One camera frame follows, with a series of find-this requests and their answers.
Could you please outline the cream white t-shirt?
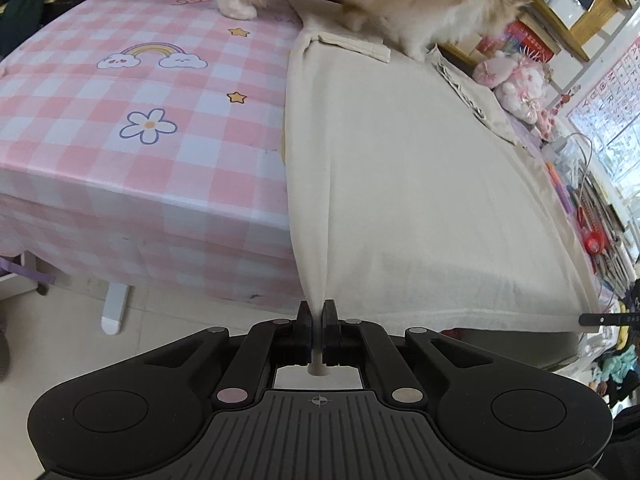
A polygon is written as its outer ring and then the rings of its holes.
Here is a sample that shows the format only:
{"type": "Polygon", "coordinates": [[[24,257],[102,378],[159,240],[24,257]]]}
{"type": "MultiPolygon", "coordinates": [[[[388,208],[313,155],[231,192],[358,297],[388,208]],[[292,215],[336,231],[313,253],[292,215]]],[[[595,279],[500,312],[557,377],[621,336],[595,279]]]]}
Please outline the cream white t-shirt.
{"type": "Polygon", "coordinates": [[[334,3],[288,2],[288,218],[312,314],[331,300],[393,334],[578,330],[599,284],[494,95],[437,50],[417,63],[349,32],[334,3]]]}

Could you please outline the red toy on desk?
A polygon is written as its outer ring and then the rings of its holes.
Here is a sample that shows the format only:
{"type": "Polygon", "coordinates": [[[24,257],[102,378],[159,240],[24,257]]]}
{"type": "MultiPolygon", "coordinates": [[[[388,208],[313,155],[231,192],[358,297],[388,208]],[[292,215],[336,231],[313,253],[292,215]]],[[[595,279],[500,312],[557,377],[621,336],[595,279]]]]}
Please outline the red toy on desk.
{"type": "Polygon", "coordinates": [[[589,205],[578,207],[578,226],[582,234],[582,244],[598,272],[606,272],[606,250],[608,249],[608,236],[606,235],[603,221],[596,211],[589,205]]]}

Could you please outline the white table leg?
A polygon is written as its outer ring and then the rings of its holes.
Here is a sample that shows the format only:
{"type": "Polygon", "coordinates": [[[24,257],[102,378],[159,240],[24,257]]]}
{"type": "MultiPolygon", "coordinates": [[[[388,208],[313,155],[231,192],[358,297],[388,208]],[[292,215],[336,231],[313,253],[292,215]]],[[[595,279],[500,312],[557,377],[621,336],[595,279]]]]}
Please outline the white table leg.
{"type": "Polygon", "coordinates": [[[129,286],[110,283],[107,286],[101,315],[101,328],[108,336],[115,336],[122,329],[122,320],[127,307],[129,286]]]}

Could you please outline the pink plush toy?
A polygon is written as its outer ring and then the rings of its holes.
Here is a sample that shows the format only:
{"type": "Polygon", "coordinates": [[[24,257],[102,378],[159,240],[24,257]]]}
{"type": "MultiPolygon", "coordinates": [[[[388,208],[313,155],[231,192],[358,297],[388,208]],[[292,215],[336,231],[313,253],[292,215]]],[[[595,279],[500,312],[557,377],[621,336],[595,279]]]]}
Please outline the pink plush toy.
{"type": "Polygon", "coordinates": [[[544,107],[550,72],[548,66],[521,53],[498,52],[475,66],[473,79],[494,92],[510,115],[535,127],[542,140],[549,141],[555,119],[544,107]]]}

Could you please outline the pink checkered tablecloth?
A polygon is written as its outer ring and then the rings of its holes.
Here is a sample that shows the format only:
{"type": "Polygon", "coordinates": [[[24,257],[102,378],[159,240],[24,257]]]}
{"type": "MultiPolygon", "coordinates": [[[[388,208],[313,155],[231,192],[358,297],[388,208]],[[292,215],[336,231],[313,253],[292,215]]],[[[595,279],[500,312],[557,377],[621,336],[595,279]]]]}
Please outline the pink checkered tablecloth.
{"type": "Polygon", "coordinates": [[[110,282],[302,299],[281,157],[288,0],[87,0],[1,65],[1,250],[110,282]]]}

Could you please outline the wooden bookshelf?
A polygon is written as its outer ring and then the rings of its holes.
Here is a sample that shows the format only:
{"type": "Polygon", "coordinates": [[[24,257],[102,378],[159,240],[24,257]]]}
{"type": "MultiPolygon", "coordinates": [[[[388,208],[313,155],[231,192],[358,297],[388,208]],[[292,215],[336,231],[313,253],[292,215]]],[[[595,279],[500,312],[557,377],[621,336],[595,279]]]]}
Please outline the wooden bookshelf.
{"type": "Polygon", "coordinates": [[[617,13],[628,13],[639,0],[530,0],[499,36],[471,35],[442,50],[475,65],[498,52],[525,54],[548,63],[562,52],[582,64],[593,55],[586,45],[617,13]]]}

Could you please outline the alphabet wall poster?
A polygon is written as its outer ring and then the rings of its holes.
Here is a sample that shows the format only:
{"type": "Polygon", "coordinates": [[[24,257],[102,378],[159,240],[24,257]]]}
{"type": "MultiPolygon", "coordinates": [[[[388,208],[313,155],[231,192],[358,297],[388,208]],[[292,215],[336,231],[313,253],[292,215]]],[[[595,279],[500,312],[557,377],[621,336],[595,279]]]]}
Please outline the alphabet wall poster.
{"type": "Polygon", "coordinates": [[[639,192],[639,39],[569,113],[626,200],[639,192]]]}

